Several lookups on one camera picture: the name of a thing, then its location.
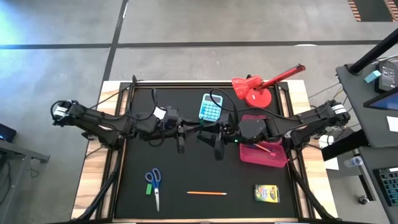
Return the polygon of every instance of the blue scissors handle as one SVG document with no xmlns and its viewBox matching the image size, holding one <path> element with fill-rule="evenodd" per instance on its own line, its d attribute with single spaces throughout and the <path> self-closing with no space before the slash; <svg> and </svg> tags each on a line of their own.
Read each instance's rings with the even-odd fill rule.
<svg viewBox="0 0 398 224">
<path fill-rule="evenodd" d="M 159 188 L 159 183 L 162 180 L 162 176 L 158 168 L 153 168 L 152 172 L 145 174 L 145 179 L 150 182 L 153 188 Z"/>
</svg>

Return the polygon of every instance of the scissors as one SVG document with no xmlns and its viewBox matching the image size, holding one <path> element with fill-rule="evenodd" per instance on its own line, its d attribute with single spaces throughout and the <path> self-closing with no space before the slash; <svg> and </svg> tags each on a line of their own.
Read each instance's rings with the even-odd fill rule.
<svg viewBox="0 0 398 224">
<path fill-rule="evenodd" d="M 148 172 L 145 174 L 145 179 L 152 184 L 155 191 L 155 199 L 156 199 L 156 209 L 159 211 L 159 183 L 162 180 L 162 176 L 160 175 L 160 171 L 158 168 L 153 168 L 152 172 Z"/>
</svg>

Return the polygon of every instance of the scissors blade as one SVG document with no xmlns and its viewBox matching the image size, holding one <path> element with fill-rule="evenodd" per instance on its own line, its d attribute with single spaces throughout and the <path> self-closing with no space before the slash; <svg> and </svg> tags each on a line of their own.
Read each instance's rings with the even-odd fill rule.
<svg viewBox="0 0 398 224">
<path fill-rule="evenodd" d="M 159 189 L 155 189 L 156 209 L 159 211 Z"/>
</svg>

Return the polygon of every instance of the yellow crayon box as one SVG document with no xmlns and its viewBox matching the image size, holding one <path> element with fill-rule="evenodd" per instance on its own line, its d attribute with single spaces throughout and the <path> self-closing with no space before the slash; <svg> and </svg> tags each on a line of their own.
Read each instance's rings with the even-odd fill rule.
<svg viewBox="0 0 398 224">
<path fill-rule="evenodd" d="M 258 202 L 279 203 L 279 189 L 276 185 L 257 185 L 254 189 L 255 200 Z"/>
</svg>

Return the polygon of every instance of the monitor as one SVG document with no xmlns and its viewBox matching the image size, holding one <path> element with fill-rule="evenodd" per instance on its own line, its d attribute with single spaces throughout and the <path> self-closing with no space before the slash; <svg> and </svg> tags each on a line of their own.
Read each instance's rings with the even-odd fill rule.
<svg viewBox="0 0 398 224">
<path fill-rule="evenodd" d="M 363 103 L 364 107 L 379 110 L 396 110 L 398 111 L 398 87 L 393 88 L 379 96 Z"/>
</svg>

